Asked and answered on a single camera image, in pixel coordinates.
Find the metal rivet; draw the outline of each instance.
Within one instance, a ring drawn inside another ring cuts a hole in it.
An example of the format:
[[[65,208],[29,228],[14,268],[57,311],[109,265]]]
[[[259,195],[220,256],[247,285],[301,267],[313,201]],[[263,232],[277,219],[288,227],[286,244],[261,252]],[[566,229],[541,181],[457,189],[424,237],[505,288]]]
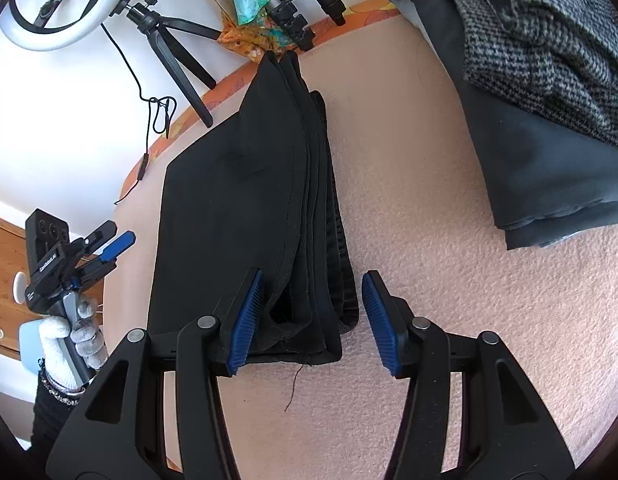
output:
[[[215,317],[213,316],[202,316],[198,319],[198,326],[200,328],[211,328],[215,324]]]
[[[138,341],[142,341],[142,339],[144,338],[144,330],[140,328],[134,328],[126,335],[126,338],[131,343],[137,343]]]
[[[482,340],[488,345],[496,345],[500,342],[500,338],[495,332],[483,332]]]
[[[411,320],[411,324],[418,330],[426,330],[431,326],[431,322],[426,317],[422,316],[414,317]]]

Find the gray plaid garment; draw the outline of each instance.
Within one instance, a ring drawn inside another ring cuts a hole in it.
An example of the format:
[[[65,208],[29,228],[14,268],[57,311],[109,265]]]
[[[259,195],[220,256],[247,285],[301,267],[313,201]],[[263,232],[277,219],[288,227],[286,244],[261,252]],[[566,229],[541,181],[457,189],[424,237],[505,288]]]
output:
[[[464,79],[618,148],[618,13],[609,0],[454,0]]]

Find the white glove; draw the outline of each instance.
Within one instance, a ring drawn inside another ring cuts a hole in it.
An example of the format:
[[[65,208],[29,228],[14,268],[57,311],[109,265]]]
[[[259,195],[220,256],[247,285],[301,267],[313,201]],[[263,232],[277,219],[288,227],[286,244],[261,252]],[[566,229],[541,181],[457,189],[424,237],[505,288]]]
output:
[[[78,315],[82,318],[73,327],[63,317],[49,316],[40,323],[40,341],[44,350],[44,366],[47,378],[54,386],[60,386],[62,393],[75,393],[81,390],[71,373],[69,364],[60,350],[58,339],[71,335],[76,352],[84,357],[87,366],[100,370],[108,358],[105,339],[100,327],[93,319],[98,304],[92,298],[80,297]]]

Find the orange patterned border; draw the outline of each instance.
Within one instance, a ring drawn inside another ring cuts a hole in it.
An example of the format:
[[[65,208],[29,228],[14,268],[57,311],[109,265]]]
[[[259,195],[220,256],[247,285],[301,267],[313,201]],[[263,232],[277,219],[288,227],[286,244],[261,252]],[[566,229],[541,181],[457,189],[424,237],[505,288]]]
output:
[[[337,27],[330,18],[325,18],[321,22],[312,25],[315,32],[313,43],[317,46],[351,32],[358,28],[366,27],[372,23],[381,22],[387,18],[397,16],[398,9],[387,0],[366,0],[361,4],[349,7],[345,11],[346,23],[342,27]],[[235,72],[230,73],[222,79],[213,90],[209,90],[202,96],[202,102],[209,110],[213,110],[221,102],[226,101],[229,97],[235,94],[240,89],[251,83],[258,66],[255,63],[247,62]],[[166,150],[174,140],[186,132],[191,126],[199,121],[198,114],[192,107],[187,108],[180,117],[178,117],[170,128],[169,139],[161,136],[149,148],[149,164],[158,158],[164,150]],[[129,172],[124,183],[122,184],[122,197],[135,182],[135,176],[140,167],[140,160]]]

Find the person's arm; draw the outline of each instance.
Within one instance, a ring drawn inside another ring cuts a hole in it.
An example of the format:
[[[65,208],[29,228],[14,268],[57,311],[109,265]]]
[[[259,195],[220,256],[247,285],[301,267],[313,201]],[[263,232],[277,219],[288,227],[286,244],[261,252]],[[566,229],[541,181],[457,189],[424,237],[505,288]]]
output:
[[[31,448],[27,453],[42,468],[46,467],[60,430],[85,391],[76,384],[58,339],[71,335],[78,354],[95,370],[99,370],[108,357],[104,337],[93,319],[96,308],[95,302],[84,298],[78,306],[78,313],[83,319],[72,328],[67,320],[55,316],[47,317],[40,324],[44,360],[40,363]]]

